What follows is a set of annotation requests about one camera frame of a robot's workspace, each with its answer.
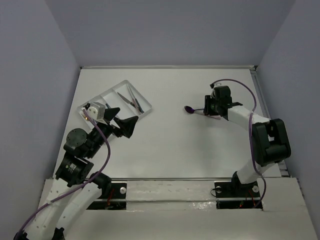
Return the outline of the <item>purple spoon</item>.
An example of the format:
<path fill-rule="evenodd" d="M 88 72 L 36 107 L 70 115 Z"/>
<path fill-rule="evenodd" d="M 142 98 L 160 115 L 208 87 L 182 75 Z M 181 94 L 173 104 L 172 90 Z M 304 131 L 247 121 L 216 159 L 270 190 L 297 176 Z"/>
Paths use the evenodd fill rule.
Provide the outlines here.
<path fill-rule="evenodd" d="M 188 114 L 194 114 L 196 111 L 203 111 L 203 108 L 192 108 L 191 106 L 184 106 L 184 110 L 188 113 Z"/>

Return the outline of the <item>gold spoon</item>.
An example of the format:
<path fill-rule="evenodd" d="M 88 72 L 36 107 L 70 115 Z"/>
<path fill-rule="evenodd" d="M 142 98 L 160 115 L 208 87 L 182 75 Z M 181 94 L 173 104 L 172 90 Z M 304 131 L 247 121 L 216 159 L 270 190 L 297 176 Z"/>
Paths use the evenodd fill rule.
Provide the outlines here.
<path fill-rule="evenodd" d="M 88 121 L 88 118 L 86 116 L 86 114 L 84 113 L 85 108 L 81 108 L 81 110 L 79 111 L 80 115 L 86 120 Z"/>

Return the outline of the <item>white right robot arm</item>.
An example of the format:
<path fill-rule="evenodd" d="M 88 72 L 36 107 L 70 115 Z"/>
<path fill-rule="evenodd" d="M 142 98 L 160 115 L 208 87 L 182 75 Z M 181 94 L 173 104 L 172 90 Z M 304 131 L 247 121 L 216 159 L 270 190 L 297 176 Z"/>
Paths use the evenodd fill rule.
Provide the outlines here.
<path fill-rule="evenodd" d="M 226 186 L 216 187 L 219 195 L 243 197 L 263 173 L 274 164 L 291 156 L 286 126 L 279 118 L 269 119 L 254 113 L 240 102 L 234 102 L 228 86 L 211 84 L 212 92 L 205 96 L 203 113 L 220 116 L 248 132 L 251 159 L 237 170 Z"/>

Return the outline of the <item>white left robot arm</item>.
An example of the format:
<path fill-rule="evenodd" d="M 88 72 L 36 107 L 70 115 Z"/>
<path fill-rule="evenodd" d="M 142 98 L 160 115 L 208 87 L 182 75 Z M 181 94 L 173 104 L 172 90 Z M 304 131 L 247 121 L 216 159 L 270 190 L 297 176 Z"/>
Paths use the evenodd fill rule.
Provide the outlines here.
<path fill-rule="evenodd" d="M 90 132 L 71 130 L 63 146 L 63 159 L 54 175 L 43 206 L 36 210 L 14 236 L 16 240 L 63 240 L 76 220 L 99 197 L 112 194 L 112 180 L 103 173 L 105 161 L 91 173 L 90 161 L 102 145 L 110 149 L 108 138 L 130 138 L 138 116 L 117 117 L 120 108 L 107 108 L 98 102 L 81 108 L 82 116 L 93 125 Z"/>

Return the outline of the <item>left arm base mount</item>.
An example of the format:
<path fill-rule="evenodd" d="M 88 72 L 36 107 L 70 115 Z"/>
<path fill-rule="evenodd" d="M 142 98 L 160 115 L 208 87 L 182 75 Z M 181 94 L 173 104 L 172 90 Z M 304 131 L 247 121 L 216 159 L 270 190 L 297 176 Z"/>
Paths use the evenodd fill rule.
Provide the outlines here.
<path fill-rule="evenodd" d="M 87 210 L 126 210 L 127 182 L 113 181 L 110 190 L 89 205 Z"/>

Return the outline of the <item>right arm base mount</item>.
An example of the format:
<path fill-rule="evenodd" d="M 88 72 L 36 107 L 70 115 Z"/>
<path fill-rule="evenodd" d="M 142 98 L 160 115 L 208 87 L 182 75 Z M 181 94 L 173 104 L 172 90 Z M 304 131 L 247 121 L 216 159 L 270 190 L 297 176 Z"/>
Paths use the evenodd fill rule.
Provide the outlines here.
<path fill-rule="evenodd" d="M 238 189 L 233 188 L 230 181 L 216 181 L 211 195 L 216 199 L 218 210 L 262 209 L 260 189 L 257 181 Z"/>

